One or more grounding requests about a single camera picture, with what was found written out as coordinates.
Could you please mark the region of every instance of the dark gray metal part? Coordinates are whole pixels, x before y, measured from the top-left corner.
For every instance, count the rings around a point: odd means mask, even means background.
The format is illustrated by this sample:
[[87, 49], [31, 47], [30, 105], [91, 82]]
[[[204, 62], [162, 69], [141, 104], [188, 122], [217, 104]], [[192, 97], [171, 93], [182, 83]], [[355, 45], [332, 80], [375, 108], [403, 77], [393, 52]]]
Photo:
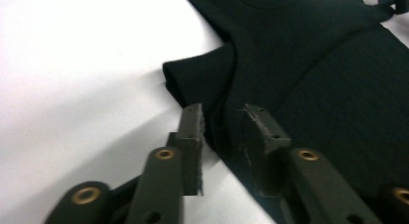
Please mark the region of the dark gray metal part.
[[382, 223], [323, 154], [289, 152], [288, 171], [313, 224]]
[[125, 223], [181, 224], [182, 196], [180, 151], [172, 147], [156, 149], [150, 153]]

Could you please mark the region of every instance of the black fabric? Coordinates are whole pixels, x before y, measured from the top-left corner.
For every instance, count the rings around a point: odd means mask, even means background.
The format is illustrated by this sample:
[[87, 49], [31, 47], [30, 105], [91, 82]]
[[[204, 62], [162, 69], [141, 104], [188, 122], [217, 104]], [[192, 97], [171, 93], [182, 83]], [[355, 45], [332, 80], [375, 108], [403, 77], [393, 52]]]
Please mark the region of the black fabric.
[[190, 1], [229, 43], [164, 64], [167, 87], [182, 106], [204, 104], [206, 137], [231, 168], [239, 110], [253, 103], [293, 147], [321, 151], [362, 195], [409, 184], [409, 50], [380, 25], [392, 9], [362, 0]]

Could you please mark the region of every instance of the screw hole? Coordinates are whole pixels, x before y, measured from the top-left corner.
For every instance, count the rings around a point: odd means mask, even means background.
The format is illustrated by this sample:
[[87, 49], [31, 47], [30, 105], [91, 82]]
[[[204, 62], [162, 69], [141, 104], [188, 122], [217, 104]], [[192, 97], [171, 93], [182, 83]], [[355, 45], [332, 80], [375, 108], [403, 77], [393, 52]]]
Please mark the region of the screw hole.
[[318, 160], [319, 156], [311, 151], [300, 151], [298, 156], [306, 160]]
[[161, 150], [156, 153], [156, 157], [160, 159], [169, 159], [174, 157], [175, 153], [171, 150]]
[[101, 190], [97, 187], [86, 187], [78, 190], [71, 197], [71, 201], [76, 205], [85, 205], [95, 201], [101, 195]]
[[145, 223], [149, 224], [154, 224], [154, 223], [159, 223], [160, 219], [162, 219], [162, 216], [158, 212], [150, 212], [146, 215], [145, 217]]
[[348, 215], [346, 219], [352, 224], [364, 224], [364, 221], [361, 219], [361, 217], [355, 214]]
[[400, 202], [409, 205], [409, 190], [404, 188], [394, 188], [394, 195]]

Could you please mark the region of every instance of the white table surface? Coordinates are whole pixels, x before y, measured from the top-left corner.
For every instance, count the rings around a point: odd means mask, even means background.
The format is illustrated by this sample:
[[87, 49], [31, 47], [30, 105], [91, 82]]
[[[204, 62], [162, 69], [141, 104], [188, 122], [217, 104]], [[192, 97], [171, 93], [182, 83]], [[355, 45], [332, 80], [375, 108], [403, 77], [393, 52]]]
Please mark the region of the white table surface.
[[[409, 45], [408, 14], [384, 25]], [[162, 63], [221, 45], [187, 0], [0, 0], [0, 223], [42, 223], [78, 183], [141, 174], [181, 111]], [[203, 162], [185, 223], [274, 223], [209, 148]]]

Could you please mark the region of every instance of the black cloth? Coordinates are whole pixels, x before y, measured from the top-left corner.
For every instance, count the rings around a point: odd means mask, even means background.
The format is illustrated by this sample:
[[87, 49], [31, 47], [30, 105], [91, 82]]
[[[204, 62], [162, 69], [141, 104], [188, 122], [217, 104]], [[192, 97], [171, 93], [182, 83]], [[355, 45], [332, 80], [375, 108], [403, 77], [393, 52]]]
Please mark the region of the black cloth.
[[226, 44], [163, 66], [181, 106], [201, 102], [234, 168], [245, 103], [325, 154], [362, 195], [409, 184], [409, 50], [363, 0], [189, 0]]

